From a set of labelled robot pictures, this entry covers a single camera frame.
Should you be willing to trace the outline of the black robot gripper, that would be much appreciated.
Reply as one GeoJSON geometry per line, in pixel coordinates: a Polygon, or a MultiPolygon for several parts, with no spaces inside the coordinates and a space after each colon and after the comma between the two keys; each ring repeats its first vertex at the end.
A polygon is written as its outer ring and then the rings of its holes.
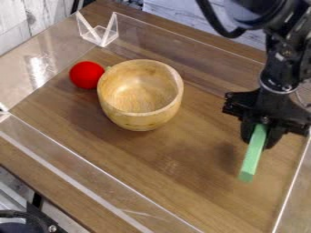
{"type": "Polygon", "coordinates": [[[245,143],[249,143],[256,124],[269,126],[265,149],[271,149],[288,132],[304,136],[311,127],[311,113],[289,95],[272,93],[263,87],[248,92],[226,92],[222,112],[241,121],[240,137],[245,143]]]}

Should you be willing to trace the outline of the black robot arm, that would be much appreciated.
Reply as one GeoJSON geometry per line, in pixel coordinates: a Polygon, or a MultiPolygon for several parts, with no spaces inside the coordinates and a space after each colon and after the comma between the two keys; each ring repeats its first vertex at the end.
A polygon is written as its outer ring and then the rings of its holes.
{"type": "Polygon", "coordinates": [[[224,0],[224,8],[236,28],[224,29],[209,0],[196,0],[213,30],[237,38],[249,30],[265,34],[265,63],[259,88],[224,94],[222,112],[237,117],[240,137],[249,142],[257,124],[265,127],[264,147],[272,147],[283,135],[305,135],[311,112],[291,100],[301,83],[311,79],[311,0],[224,0]]]}

